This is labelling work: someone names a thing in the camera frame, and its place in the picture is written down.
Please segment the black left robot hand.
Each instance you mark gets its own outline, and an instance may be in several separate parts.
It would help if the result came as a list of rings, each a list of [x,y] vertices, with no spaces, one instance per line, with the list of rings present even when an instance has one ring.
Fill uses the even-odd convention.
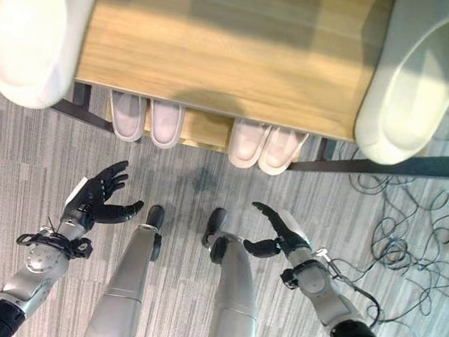
[[[116,162],[88,179],[65,206],[62,219],[72,219],[88,231],[94,224],[120,224],[136,216],[144,205],[141,200],[131,205],[107,204],[114,192],[125,187],[127,167],[127,160]]]

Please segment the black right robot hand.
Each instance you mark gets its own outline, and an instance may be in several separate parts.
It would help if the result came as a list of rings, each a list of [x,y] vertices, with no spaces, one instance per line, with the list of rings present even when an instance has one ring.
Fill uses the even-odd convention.
[[[290,219],[284,219],[283,212],[276,212],[262,202],[253,202],[252,205],[268,218],[277,236],[275,239],[265,239],[258,242],[245,239],[242,243],[247,252],[254,257],[266,259],[280,252],[288,256],[300,248],[311,250],[310,242],[302,235],[302,231],[297,232],[292,229],[289,226]]]

